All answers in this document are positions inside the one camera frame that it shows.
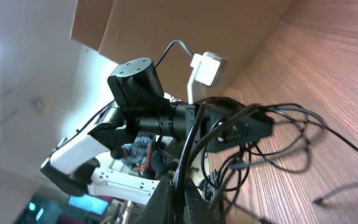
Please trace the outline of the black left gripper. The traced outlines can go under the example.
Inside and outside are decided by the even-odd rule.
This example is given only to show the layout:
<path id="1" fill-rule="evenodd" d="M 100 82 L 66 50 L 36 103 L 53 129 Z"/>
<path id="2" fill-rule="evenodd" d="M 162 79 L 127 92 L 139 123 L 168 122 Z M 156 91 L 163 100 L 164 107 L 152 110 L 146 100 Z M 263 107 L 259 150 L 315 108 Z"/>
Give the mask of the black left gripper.
<path id="1" fill-rule="evenodd" d="M 273 133 L 273 118 L 258 109 L 245 111 L 246 105 L 225 96 L 194 102 L 199 108 L 206 103 L 200 127 L 200 140 L 193 152 L 221 152 L 234 146 L 255 144 Z"/>

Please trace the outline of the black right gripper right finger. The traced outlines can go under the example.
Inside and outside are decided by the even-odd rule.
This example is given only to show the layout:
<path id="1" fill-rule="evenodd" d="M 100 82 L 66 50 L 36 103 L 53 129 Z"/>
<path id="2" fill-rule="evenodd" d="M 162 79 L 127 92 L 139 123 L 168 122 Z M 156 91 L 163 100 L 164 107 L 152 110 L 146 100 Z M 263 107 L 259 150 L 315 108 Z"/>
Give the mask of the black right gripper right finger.
<path id="1" fill-rule="evenodd" d="M 221 206 L 217 204 L 213 210 L 209 210 L 209 203 L 199 193 L 191 179 L 185 183 L 185 214 L 187 224 L 218 224 L 221 216 Z"/>

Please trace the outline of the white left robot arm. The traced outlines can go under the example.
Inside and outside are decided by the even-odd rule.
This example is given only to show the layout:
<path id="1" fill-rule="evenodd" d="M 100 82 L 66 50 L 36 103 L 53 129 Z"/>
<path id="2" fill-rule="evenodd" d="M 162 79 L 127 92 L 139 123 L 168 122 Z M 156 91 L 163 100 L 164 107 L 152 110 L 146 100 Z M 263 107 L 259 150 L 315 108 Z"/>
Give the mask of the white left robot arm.
<path id="1" fill-rule="evenodd" d="M 219 152 L 255 144 L 273 132 L 273 119 L 228 97 L 196 103 L 172 103 L 163 95 L 153 61 L 141 57 L 120 64 L 108 77 L 112 102 L 98 111 L 69 140 L 57 146 L 41 172 L 72 196 L 110 196 L 146 204 L 156 180 L 123 174 L 99 164 L 104 152 L 120 155 L 121 147 L 143 135 L 168 136 L 180 153 L 176 188 L 184 184 L 201 149 Z"/>

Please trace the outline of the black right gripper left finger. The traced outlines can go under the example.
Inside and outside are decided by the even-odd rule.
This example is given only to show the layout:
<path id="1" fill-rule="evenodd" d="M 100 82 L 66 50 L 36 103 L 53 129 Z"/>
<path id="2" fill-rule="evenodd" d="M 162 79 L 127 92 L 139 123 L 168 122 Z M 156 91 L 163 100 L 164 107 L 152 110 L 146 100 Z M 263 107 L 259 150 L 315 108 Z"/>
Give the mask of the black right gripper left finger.
<path id="1" fill-rule="evenodd" d="M 135 224 L 174 224 L 179 223 L 178 191 L 168 177 L 163 177 L 149 202 L 138 216 Z"/>

